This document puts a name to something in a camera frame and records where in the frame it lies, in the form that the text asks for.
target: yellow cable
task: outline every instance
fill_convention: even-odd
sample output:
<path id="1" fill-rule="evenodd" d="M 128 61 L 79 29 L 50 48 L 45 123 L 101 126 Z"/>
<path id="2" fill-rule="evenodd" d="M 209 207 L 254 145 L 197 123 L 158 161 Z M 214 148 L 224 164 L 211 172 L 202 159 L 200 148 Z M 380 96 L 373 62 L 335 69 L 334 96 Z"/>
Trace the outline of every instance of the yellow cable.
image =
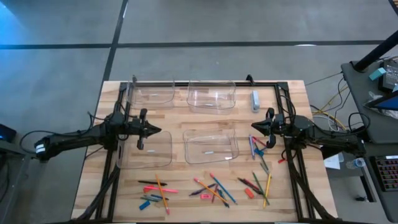
<path id="1" fill-rule="evenodd" d="M 323 112 L 323 111 L 321 111 L 320 113 L 329 116 L 331 119 L 334 119 L 340 125 L 341 128 L 343 128 L 344 130 L 347 130 L 346 127 L 343 125 L 343 123 L 341 121 L 337 120 L 334 116 L 332 116 L 326 112 Z"/>
<path id="2" fill-rule="evenodd" d="M 344 92 L 347 88 L 348 88 L 347 84 L 343 85 L 343 87 L 341 87 L 341 89 L 339 90 L 340 94 L 341 94 L 342 92 Z M 331 105 L 331 103 L 333 102 L 333 100 L 334 100 L 334 99 L 336 98 L 336 96 L 338 96 L 338 95 L 339 95 L 339 93 L 337 93 L 336 95 L 334 95 L 334 96 L 328 101 L 328 103 L 327 103 L 325 106 L 323 106 L 320 110 L 318 110 L 318 111 L 316 111 L 316 112 L 314 112 L 314 113 L 318 113 L 318 112 L 323 111 L 323 109 L 325 109 L 325 107 Z"/>

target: eraser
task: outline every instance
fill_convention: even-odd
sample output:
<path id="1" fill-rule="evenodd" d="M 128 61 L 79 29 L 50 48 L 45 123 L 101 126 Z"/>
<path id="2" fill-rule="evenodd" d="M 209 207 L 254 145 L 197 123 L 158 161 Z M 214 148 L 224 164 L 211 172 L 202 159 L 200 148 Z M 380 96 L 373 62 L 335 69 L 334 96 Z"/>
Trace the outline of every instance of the eraser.
<path id="1" fill-rule="evenodd" d="M 378 68 L 376 71 L 374 71 L 372 74 L 370 74 L 369 78 L 374 81 L 378 79 L 380 76 L 386 74 L 386 70 L 384 68 Z"/>
<path id="2" fill-rule="evenodd" d="M 253 194 L 253 192 L 251 192 L 250 189 L 246 188 L 246 189 L 244 189 L 244 192 L 249 196 L 250 199 L 254 198 L 254 194 Z"/>
<path id="3" fill-rule="evenodd" d="M 200 199 L 211 199 L 211 195 L 210 194 L 201 194 Z"/>
<path id="4" fill-rule="evenodd" d="M 142 205 L 139 206 L 139 210 L 143 210 L 150 205 L 149 201 L 144 202 Z"/>

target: yellow pencil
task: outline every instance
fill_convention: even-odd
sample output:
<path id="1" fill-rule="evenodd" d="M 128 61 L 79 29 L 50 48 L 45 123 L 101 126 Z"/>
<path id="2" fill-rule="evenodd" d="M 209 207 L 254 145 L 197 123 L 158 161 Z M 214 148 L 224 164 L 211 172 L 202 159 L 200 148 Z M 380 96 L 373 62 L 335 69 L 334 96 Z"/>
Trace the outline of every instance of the yellow pencil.
<path id="1" fill-rule="evenodd" d="M 270 183 L 271 183 L 271 174 L 268 175 L 266 197 L 268 197 L 268 191 L 269 191 L 269 184 Z M 264 203 L 262 204 L 262 208 L 265 208 L 266 206 L 267 206 L 266 200 L 264 199 Z"/>
<path id="2" fill-rule="evenodd" d="M 160 194 L 162 195 L 162 198 L 163 198 L 163 203 L 164 203 L 164 207 L 166 208 L 166 213 L 168 215 L 170 215 L 170 209 L 169 209 L 169 206 L 167 206 L 167 201 L 166 201 L 166 198 L 163 195 L 162 186 L 160 184 L 159 178 L 157 177 L 157 174 L 155 174 L 155 177 L 156 177 L 157 185 L 159 186 Z"/>
<path id="3" fill-rule="evenodd" d="M 199 184 L 201 184 L 202 186 L 204 186 L 207 190 L 209 190 L 211 193 L 213 193 L 215 196 L 217 196 L 219 199 L 221 199 L 223 202 L 228 203 L 225 199 L 223 199 L 221 196 L 219 196 L 216 192 L 214 192 L 214 190 L 211 190 L 210 188 L 208 188 L 204 183 L 202 183 L 200 180 L 198 180 L 197 178 L 194 178 L 194 181 L 198 182 Z"/>

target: pink eraser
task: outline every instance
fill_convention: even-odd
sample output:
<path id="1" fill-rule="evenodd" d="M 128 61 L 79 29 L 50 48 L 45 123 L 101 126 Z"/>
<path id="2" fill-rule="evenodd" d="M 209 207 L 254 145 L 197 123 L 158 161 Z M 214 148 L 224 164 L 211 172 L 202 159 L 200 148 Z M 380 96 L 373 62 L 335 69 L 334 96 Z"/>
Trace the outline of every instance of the pink eraser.
<path id="1" fill-rule="evenodd" d="M 211 195 L 210 194 L 201 194 L 200 199 L 211 199 Z"/>

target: computer monitor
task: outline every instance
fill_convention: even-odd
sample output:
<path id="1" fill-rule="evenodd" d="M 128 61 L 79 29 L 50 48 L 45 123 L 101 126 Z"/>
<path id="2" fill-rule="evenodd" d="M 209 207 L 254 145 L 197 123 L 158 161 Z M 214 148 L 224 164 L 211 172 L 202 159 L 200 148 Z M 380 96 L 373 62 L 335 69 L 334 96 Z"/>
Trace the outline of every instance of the computer monitor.
<path id="1" fill-rule="evenodd" d="M 370 108 L 398 111 L 398 91 L 366 103 Z"/>

